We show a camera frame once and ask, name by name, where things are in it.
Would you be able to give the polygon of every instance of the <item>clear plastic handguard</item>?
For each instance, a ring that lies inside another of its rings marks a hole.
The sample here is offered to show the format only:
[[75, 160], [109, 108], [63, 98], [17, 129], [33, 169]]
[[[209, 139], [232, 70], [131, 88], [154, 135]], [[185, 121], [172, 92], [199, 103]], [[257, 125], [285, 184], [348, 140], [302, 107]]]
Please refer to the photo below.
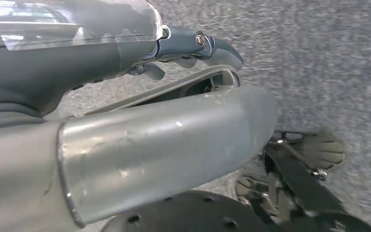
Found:
[[162, 36], [160, 14], [146, 0], [0, 0], [0, 43], [9, 50]]

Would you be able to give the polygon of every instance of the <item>bolt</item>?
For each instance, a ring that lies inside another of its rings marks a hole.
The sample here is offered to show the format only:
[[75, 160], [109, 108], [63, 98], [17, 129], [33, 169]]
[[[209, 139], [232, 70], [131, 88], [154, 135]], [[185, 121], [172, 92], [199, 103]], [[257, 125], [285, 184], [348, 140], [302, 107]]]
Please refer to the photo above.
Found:
[[312, 171], [311, 175], [321, 181], [326, 181], [328, 178], [327, 172], [325, 172], [322, 169], [317, 169], [317, 170]]
[[205, 37], [204, 34], [201, 32], [196, 34], [196, 42], [199, 46], [204, 46], [205, 45]]
[[163, 37], [161, 37], [161, 38], [162, 39], [167, 39], [168, 36], [169, 36], [169, 32], [166, 29], [163, 29]]

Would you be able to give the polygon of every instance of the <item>metal tube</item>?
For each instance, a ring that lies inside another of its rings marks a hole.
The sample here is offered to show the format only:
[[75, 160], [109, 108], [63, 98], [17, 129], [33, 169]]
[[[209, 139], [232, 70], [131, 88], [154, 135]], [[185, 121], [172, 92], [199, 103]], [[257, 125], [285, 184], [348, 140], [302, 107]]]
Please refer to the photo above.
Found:
[[271, 137], [276, 105], [244, 86], [71, 119], [59, 162], [75, 220], [96, 222], [240, 168]]

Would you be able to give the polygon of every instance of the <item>side panel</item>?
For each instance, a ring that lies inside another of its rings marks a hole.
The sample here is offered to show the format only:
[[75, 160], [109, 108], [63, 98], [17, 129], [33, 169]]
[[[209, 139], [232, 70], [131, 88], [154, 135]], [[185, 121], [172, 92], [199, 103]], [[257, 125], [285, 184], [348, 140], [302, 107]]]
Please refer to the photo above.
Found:
[[57, 168], [59, 123], [0, 129], [0, 232], [72, 232]]

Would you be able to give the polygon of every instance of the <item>screw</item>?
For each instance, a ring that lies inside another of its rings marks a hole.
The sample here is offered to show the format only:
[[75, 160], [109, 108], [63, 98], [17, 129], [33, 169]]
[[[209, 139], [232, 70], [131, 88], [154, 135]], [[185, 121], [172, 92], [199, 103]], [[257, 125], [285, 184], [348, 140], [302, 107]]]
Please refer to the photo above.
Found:
[[205, 45], [204, 34], [202, 34], [201, 32], [197, 33], [196, 34], [196, 42], [199, 46], [204, 46]]

